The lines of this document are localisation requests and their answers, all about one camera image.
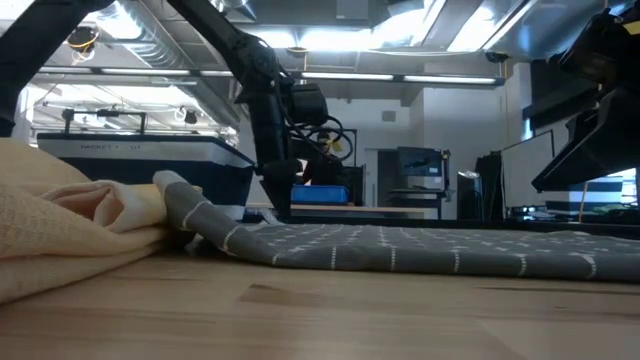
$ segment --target ceiling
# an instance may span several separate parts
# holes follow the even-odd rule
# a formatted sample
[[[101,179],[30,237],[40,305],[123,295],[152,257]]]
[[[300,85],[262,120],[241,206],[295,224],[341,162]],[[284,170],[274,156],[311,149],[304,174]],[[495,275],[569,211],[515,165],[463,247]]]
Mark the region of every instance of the ceiling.
[[[17,4],[13,10],[0,15],[0,29],[6,28],[24,7],[27,0],[4,0]],[[373,34],[391,22],[391,14],[399,7],[435,4],[442,0],[252,0],[248,5],[255,20],[243,12],[227,8],[227,18],[239,28],[256,33],[288,32],[296,42],[302,42],[312,31],[342,31],[347,34],[365,31]],[[632,0],[610,0],[618,11]],[[122,7],[136,13],[136,19],[144,22],[153,37],[150,41],[162,42],[162,49],[169,49],[174,58],[173,67],[194,69],[225,69],[220,54],[187,23],[166,0],[121,0]],[[342,51],[308,51],[303,56],[292,56],[285,49],[276,49],[283,66],[290,70],[346,73],[381,74],[436,74],[451,76],[502,76],[501,66],[490,63],[482,52],[469,52],[487,42],[487,37],[498,28],[510,30],[499,38],[491,50],[504,52],[518,61],[544,58],[562,51],[577,36],[590,16],[603,7],[603,0],[446,0],[430,31],[422,41],[412,39],[380,42],[374,51],[342,48]],[[474,19],[479,19],[476,27]],[[395,23],[395,29],[409,24]],[[334,43],[341,43],[336,38]],[[148,59],[132,51],[134,42],[114,41],[105,36],[98,40],[95,56],[82,66],[95,67],[158,67]],[[50,65],[71,65],[72,51],[68,46],[60,49],[49,60]],[[220,124],[235,126],[229,118],[242,118],[243,109],[232,104],[236,86],[225,78],[187,79],[196,85],[176,85],[182,92],[196,99],[204,114]],[[34,84],[46,88],[47,84],[61,81],[59,77],[38,75]],[[328,98],[340,99],[399,99],[408,106],[425,84],[376,83],[362,81],[315,81]],[[96,87],[130,85],[138,87],[166,86],[167,79],[150,77],[67,76],[62,85],[94,84]],[[39,109],[41,115],[50,109]],[[158,126],[173,124],[173,114],[156,114]]]

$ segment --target gray towel with white pattern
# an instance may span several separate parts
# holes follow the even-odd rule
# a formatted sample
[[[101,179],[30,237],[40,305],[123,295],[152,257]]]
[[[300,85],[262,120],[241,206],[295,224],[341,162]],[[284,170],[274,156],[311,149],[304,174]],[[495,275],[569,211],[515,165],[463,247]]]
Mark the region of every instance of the gray towel with white pattern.
[[[172,224],[279,267],[640,282],[640,241],[578,232],[261,225],[231,220],[184,179],[156,174]]]

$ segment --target cream towel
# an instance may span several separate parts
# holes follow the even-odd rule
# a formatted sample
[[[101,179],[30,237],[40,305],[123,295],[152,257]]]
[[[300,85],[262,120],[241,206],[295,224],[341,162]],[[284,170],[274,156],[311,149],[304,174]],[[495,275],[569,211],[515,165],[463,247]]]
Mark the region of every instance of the cream towel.
[[[91,183],[10,139],[0,139],[0,164],[0,303],[147,256],[167,236],[153,185]]]

